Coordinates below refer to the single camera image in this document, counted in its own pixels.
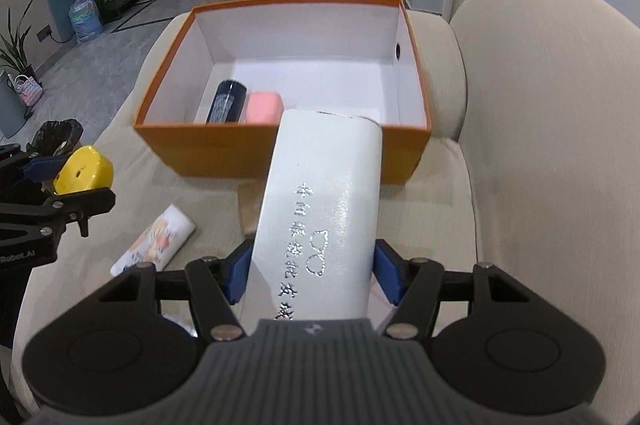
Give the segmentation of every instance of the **pink case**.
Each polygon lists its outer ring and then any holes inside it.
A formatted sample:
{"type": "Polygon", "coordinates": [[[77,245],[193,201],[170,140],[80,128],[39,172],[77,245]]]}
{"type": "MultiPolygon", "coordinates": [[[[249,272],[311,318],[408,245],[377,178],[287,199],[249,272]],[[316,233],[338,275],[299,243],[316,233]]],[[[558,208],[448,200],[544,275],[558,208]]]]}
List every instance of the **pink case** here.
{"type": "Polygon", "coordinates": [[[249,94],[244,121],[248,124],[279,124],[282,113],[284,105],[278,93],[258,91],[249,94]]]}

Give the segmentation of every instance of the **tiled floor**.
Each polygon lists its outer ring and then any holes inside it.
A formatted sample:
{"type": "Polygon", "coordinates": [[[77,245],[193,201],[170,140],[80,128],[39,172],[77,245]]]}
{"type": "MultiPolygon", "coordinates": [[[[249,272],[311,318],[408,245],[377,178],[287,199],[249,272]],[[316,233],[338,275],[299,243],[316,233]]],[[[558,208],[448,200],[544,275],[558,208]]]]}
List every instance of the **tiled floor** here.
{"type": "Polygon", "coordinates": [[[72,48],[42,76],[45,94],[34,115],[14,137],[0,138],[0,144],[25,144],[43,122],[65,118],[78,120],[84,126],[82,143],[92,144],[131,92],[167,19],[214,1],[223,0],[155,0],[128,11],[95,40],[72,48]]]}

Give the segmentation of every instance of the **electrical outlet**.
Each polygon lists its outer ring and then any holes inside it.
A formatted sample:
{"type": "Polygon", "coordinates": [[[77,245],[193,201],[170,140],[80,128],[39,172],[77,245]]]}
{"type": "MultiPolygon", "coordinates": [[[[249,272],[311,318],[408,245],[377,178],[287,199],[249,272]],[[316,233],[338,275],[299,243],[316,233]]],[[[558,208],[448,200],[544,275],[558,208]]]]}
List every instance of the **electrical outlet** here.
{"type": "Polygon", "coordinates": [[[51,35],[51,26],[47,24],[42,30],[40,30],[37,34],[38,41],[44,41],[49,35],[51,35]]]}

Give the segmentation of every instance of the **yellow block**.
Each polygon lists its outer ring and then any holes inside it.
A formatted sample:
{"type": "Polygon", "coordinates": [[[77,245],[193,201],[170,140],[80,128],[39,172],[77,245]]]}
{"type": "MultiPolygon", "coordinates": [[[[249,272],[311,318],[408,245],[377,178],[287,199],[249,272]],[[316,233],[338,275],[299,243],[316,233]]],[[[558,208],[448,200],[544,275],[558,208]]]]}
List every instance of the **yellow block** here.
{"type": "Polygon", "coordinates": [[[56,194],[70,194],[85,190],[111,187],[113,164],[93,145],[85,145],[73,153],[62,167],[53,189],[56,194]]]}

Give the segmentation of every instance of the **beige fabric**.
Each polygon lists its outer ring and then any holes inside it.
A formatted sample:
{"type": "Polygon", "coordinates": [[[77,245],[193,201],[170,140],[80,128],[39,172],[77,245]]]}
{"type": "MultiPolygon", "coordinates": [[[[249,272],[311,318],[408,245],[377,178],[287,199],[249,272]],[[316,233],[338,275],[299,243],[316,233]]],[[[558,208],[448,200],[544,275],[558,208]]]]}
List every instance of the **beige fabric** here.
{"type": "Polygon", "coordinates": [[[478,253],[590,329],[594,408],[640,407],[640,29],[602,0],[466,0],[460,144],[478,253]]]}
{"type": "Polygon", "coordinates": [[[450,26],[439,15],[409,10],[422,68],[427,74],[433,135],[456,140],[465,117],[465,66],[450,26]]]}
{"type": "MultiPolygon", "coordinates": [[[[23,405],[37,405],[22,377],[24,347],[43,326],[110,280],[109,269],[140,233],[170,203],[197,225],[169,264],[178,269],[198,257],[223,257],[242,242],[236,180],[190,179],[166,167],[130,127],[146,85],[171,43],[180,20],[174,20],[152,48],[138,82],[111,125],[96,142],[114,164],[116,206],[94,217],[82,239],[69,225],[60,241],[58,260],[34,269],[15,334],[11,376],[23,405]]],[[[452,269],[469,270],[476,262],[474,219],[465,161],[450,140],[432,138],[414,177],[405,187],[386,187],[380,202],[378,235],[404,257],[427,256],[452,269]]],[[[186,304],[163,304],[163,312],[188,323],[186,304]]],[[[460,308],[443,308],[438,326],[463,316],[460,308]]]]}

